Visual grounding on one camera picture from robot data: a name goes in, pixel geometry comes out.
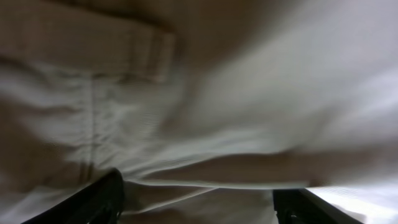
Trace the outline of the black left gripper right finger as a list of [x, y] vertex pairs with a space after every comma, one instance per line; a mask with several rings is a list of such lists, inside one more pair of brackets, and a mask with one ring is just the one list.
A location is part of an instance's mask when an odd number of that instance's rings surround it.
[[279, 224], [362, 224], [307, 189], [274, 190]]

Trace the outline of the beige khaki shorts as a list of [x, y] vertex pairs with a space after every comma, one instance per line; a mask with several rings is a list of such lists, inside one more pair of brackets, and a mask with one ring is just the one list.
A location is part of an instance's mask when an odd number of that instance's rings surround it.
[[121, 223], [396, 223], [397, 2], [2, 1], [1, 222], [111, 169]]

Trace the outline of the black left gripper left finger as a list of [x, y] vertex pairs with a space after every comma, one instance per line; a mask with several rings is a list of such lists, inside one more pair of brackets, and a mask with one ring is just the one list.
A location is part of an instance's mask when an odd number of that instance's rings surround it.
[[124, 182], [111, 172], [22, 224], [117, 224], [124, 209]]

